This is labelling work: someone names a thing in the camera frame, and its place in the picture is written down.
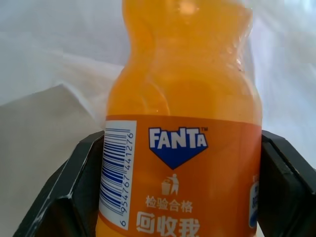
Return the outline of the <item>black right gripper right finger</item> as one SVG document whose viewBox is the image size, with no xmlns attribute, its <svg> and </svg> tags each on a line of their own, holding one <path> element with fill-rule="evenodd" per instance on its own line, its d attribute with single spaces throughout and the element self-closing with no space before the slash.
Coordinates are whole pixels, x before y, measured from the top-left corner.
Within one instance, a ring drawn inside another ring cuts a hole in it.
<svg viewBox="0 0 316 237">
<path fill-rule="evenodd" d="M 316 169 L 283 137 L 262 132 L 258 223 L 265 237 L 316 237 Z"/>
</svg>

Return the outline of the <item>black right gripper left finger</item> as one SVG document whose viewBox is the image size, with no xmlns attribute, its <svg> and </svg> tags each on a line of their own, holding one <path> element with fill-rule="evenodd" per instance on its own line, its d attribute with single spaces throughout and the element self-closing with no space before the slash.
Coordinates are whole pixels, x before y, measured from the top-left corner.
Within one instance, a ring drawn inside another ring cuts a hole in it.
<svg viewBox="0 0 316 237">
<path fill-rule="evenodd" d="M 95 237 L 104 132 L 81 140 L 49 177 L 13 237 Z"/>
</svg>

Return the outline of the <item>orange Fanta soda bottle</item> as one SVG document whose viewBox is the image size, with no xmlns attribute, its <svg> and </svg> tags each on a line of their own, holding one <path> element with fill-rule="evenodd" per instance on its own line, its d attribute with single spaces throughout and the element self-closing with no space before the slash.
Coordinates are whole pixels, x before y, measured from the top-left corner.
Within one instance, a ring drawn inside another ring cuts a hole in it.
<svg viewBox="0 0 316 237">
<path fill-rule="evenodd" d="M 241 0 L 122 0 L 96 237 L 257 237 L 262 106 Z"/>
</svg>

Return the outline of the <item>white translucent plastic bag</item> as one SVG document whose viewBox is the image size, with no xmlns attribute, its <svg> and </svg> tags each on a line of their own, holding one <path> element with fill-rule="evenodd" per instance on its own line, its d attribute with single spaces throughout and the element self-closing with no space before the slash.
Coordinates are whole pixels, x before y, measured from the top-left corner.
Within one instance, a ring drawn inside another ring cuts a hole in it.
<svg viewBox="0 0 316 237">
<path fill-rule="evenodd" d="M 264 128 L 316 168 L 316 0 L 242 0 Z M 65 83 L 94 110 L 129 54 L 121 0 L 0 0 L 0 105 Z"/>
</svg>

